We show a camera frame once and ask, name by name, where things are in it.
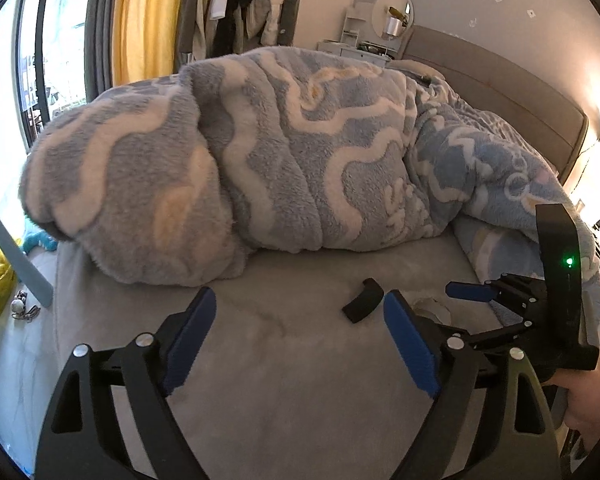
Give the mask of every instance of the floor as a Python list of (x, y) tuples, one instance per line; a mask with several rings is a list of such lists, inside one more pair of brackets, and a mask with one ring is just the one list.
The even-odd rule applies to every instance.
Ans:
[[(51, 283), (56, 254), (36, 248), (33, 264)], [(18, 284), (16, 290), (26, 290)], [(27, 309), (36, 304), (32, 294)], [(53, 306), (31, 323), (14, 320), (7, 306), (0, 316), (0, 442), (28, 474), (34, 469), (38, 437), (59, 370)]]

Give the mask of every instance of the silver screw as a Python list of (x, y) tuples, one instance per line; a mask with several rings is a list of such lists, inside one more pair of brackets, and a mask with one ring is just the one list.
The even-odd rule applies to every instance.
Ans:
[(78, 345), (74, 348), (74, 355), (76, 357), (84, 357), (89, 353), (89, 347), (87, 345)]
[(511, 350), (509, 350), (509, 355), (514, 358), (516, 361), (522, 361), (525, 358), (525, 353), (517, 346), (514, 346)]
[(152, 344), (154, 344), (153, 334), (149, 334), (148, 332), (140, 334), (138, 337), (136, 337), (136, 344), (140, 348), (146, 348), (147, 346), (151, 346)]
[(450, 337), (446, 340), (446, 345), (452, 350), (462, 350), (464, 348), (464, 341), (459, 337)]

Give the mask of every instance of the chair leg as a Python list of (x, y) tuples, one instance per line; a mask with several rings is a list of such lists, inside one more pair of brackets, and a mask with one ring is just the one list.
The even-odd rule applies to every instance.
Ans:
[(19, 279), (29, 287), (31, 293), (43, 306), (51, 306), (54, 288), (39, 270), (29, 261), (11, 238), (11, 235), (0, 221), (0, 248)]

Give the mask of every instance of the pillow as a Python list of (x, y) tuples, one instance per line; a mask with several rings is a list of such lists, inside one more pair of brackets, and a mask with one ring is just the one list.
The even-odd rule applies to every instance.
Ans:
[(386, 67), (393, 68), (394, 70), (403, 70), (406, 72), (411, 72), (422, 77), (437, 77), (442, 79), (442, 81), (445, 80), (445, 77), (435, 68), (432, 68), (429, 65), (425, 65), (424, 63), (420, 63), (419, 61), (415, 61), (413, 59), (396, 59), (387, 63)]

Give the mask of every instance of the headboard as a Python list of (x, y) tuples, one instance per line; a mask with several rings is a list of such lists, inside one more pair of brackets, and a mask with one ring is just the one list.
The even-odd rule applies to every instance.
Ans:
[(432, 66), (471, 106), (498, 114), (555, 166), (565, 183), (589, 120), (560, 92), (493, 52), (430, 28), (411, 27), (398, 58)]

